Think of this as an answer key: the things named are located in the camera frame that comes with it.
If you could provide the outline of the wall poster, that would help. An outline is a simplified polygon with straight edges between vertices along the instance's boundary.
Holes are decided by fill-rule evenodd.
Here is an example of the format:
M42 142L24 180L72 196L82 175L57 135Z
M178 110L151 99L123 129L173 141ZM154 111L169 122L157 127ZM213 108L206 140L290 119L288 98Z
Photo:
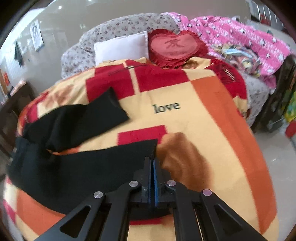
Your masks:
M33 41L34 49L36 52L39 52L44 46L44 41L38 20L33 21L30 25L30 34Z

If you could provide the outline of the red heart cushion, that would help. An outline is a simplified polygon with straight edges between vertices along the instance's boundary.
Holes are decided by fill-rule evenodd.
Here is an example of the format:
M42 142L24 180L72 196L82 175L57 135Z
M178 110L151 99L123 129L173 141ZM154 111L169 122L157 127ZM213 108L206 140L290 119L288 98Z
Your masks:
M175 34L156 29L148 34L149 59L161 68L176 69L192 57L208 54L206 44L191 31Z

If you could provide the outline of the floral grey quilt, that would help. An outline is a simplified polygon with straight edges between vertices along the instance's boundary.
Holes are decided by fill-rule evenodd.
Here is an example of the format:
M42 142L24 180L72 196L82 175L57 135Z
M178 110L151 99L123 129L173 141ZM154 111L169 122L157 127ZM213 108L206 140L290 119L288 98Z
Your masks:
M66 50L61 57L61 78L67 79L95 66L94 44L116 37L129 36L143 31L165 29L179 33L180 29L169 15L141 13L108 20L84 33L79 42Z

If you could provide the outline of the colourful crumpled cloth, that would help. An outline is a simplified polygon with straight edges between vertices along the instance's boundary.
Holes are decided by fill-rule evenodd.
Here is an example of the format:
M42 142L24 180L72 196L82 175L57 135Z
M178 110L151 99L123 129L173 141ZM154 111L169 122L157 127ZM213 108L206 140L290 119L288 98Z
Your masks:
M219 58L248 75L261 76L261 61L251 49L234 44L212 45Z

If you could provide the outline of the black pants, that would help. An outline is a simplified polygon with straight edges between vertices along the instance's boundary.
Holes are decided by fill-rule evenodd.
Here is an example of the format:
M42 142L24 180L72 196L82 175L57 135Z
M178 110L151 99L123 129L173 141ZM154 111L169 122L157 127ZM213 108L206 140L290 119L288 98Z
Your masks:
M8 176L16 187L53 211L67 214L96 191L116 190L153 157L157 140L67 154L128 121L113 89L90 104L65 105L28 123L16 139Z

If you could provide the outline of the white pillow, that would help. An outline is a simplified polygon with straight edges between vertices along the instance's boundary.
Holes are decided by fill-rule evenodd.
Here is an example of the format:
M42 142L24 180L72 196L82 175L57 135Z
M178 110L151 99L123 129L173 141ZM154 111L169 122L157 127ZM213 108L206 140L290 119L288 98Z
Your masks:
M94 44L95 63L117 61L122 59L137 60L142 57L149 59L148 32L116 37Z

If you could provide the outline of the orange red love blanket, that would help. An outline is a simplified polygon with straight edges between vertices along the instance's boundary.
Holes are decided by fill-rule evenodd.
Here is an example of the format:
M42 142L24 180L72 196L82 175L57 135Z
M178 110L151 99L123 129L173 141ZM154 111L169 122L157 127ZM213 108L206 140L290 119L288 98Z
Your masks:
M108 89L128 121L67 154L157 140L153 157L188 189L212 190L267 240L279 235L272 181L257 141L214 61L194 58L194 69L164 69L149 60L106 62L53 85L28 104L25 126L65 105L90 104ZM46 208L11 182L4 186L10 228L35 240L66 214Z

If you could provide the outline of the dark wooden table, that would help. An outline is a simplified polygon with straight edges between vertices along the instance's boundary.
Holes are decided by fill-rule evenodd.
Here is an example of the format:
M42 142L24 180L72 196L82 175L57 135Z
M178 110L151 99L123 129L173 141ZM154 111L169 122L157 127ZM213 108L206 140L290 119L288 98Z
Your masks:
M25 83L22 85L11 97L9 97L4 105L1 105L1 137L4 140L4 143L14 147L14 142L10 137L8 137L4 132L4 127L6 125L6 118L9 113L15 112L16 119L20 116L21 110L18 107L21 97L25 98L28 97L30 101L35 99L34 91L29 83Z

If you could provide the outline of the pink patterned quilt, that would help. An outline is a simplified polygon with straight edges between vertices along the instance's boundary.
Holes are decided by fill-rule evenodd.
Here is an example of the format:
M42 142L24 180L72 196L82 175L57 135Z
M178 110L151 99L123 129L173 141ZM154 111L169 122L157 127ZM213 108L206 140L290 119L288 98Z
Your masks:
M208 47L208 54L219 58L212 45L234 44L251 49L261 61L261 79L270 89L276 89L274 73L281 67L290 47L273 35L227 17L200 16L189 20L178 13L169 13L181 31L191 31Z

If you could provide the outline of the dark hanging cloth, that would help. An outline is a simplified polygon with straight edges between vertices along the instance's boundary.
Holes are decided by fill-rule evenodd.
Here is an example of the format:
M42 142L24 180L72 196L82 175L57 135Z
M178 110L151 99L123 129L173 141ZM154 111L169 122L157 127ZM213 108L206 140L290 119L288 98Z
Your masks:
M22 56L22 51L18 45L18 43L15 43L15 55L14 55L15 61L18 62L19 66L23 66L23 56Z

